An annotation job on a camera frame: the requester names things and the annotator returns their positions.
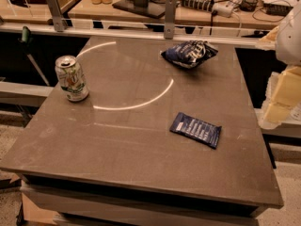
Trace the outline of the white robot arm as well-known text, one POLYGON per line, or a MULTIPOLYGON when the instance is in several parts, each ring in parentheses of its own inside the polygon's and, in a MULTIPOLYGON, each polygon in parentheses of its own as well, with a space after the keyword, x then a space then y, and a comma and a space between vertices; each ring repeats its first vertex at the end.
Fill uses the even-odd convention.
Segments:
POLYGON ((301 102, 301 1, 279 25, 276 56, 288 67, 278 76, 263 117, 272 123, 282 123, 301 102))

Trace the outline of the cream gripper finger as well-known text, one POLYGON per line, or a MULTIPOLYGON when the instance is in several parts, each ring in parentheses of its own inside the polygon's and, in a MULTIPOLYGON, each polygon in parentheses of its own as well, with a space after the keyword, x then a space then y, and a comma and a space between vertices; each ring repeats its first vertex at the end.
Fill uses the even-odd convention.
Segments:
POLYGON ((272 101, 295 107, 301 102, 301 67, 289 66, 279 76, 272 101))
POLYGON ((263 119, 272 123, 281 123, 287 119, 291 109, 287 106, 280 104, 264 104, 263 109, 263 119))

